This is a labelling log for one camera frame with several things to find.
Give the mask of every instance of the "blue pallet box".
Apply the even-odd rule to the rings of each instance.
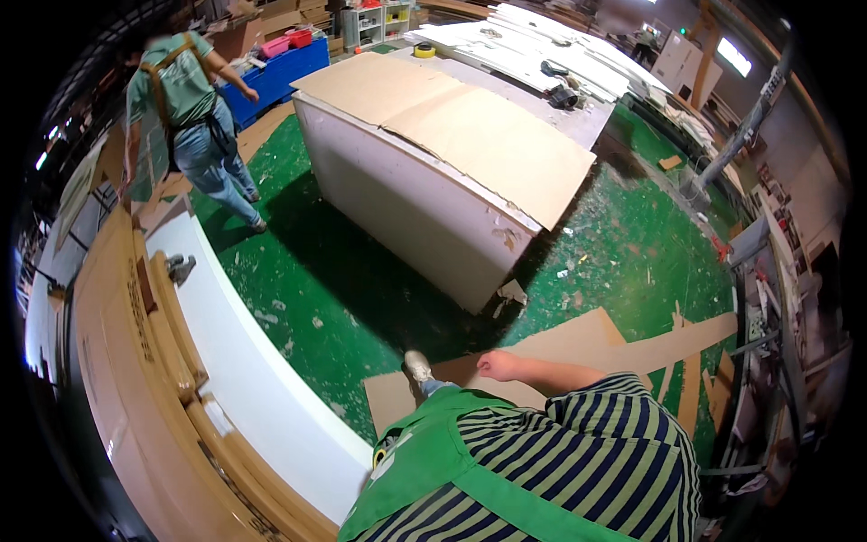
[[[241,125],[249,127],[256,122],[259,112],[277,102],[286,102],[295,89],[289,83],[312,74],[329,65],[328,40],[319,38],[307,47],[289,49],[269,58],[264,68],[254,68],[241,76],[247,85],[259,93],[259,103],[247,101],[241,92],[226,84],[222,94]]]

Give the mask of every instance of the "painted floor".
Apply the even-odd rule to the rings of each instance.
[[[267,233],[248,237],[239,219],[198,192],[192,202],[219,261],[286,361],[365,440],[375,432],[362,380],[400,370],[402,353],[432,362],[509,345],[603,306],[627,341],[670,331],[675,300],[693,322],[732,309],[732,279],[637,157],[655,164],[669,141],[618,107],[597,164],[554,232],[544,232],[514,269],[529,295],[492,318],[492,300],[470,316],[324,201],[292,115],[249,163]],[[713,214],[727,231],[733,213]],[[570,228],[572,234],[564,232]],[[567,270],[565,278],[557,278]],[[734,337],[727,348],[733,349]],[[723,344],[702,352],[714,374]],[[681,366],[663,405],[677,412]],[[650,376],[656,391],[662,372]],[[714,426],[701,391],[696,451],[707,464]]]

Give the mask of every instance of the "hand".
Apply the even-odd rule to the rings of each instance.
[[[241,91],[241,94],[244,95],[244,98],[246,98],[247,100],[252,101],[253,103],[259,103],[259,93],[252,88],[245,88]]]
[[[500,382],[520,380],[519,374],[524,358],[515,356],[503,350],[491,350],[479,358],[476,367],[479,375],[487,376]]]

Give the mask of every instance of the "pink basket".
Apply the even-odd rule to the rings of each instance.
[[[290,39],[288,36],[280,36],[279,38],[275,38],[262,46],[262,52],[268,58],[277,56],[280,53],[285,53],[289,50],[289,41]]]

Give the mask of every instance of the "shoe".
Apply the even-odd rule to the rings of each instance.
[[[407,369],[409,369],[409,372],[419,384],[434,379],[434,373],[431,372],[430,363],[427,362],[427,358],[424,354],[418,350],[408,350],[407,353],[403,355],[403,364],[407,366]]]
[[[262,217],[259,217],[259,221],[250,227],[256,233],[265,233],[265,230],[268,229],[268,223],[262,220]]]

